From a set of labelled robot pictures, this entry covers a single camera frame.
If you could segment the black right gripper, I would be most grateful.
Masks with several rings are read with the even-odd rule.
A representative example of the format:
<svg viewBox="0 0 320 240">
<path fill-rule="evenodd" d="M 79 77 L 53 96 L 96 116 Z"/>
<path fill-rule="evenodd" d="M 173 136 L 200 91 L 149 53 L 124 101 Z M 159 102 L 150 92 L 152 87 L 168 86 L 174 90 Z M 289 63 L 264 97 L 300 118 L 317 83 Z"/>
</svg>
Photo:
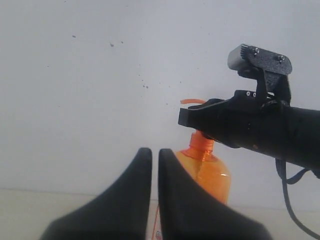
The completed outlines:
<svg viewBox="0 0 320 240">
<path fill-rule="evenodd" d="M 228 147 L 244 148 L 281 160 L 293 160 L 292 107 L 277 101 L 259 105 L 242 90 L 230 99 L 183 99 L 178 124 L 204 133 Z"/>
</svg>

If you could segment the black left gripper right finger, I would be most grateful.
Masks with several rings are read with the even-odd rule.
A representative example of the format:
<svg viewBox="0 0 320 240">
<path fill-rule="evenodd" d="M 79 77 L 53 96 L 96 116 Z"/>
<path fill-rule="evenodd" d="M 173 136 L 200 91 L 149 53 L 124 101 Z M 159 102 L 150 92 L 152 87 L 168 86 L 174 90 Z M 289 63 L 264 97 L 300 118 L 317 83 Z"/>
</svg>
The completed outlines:
<svg viewBox="0 0 320 240">
<path fill-rule="evenodd" d="M 164 240 L 270 240 L 267 228 L 203 190 L 171 149 L 158 156 L 158 202 Z"/>
</svg>

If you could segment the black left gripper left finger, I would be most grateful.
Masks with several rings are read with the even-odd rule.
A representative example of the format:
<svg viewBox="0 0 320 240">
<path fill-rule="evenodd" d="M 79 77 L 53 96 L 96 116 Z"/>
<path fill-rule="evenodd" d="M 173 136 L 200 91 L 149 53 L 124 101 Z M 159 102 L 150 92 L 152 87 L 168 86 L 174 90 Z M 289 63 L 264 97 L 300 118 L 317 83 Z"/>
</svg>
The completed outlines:
<svg viewBox="0 0 320 240">
<path fill-rule="evenodd" d="M 103 193 L 52 221 L 42 240 L 144 240 L 152 183 L 152 151 L 142 147 Z"/>
</svg>

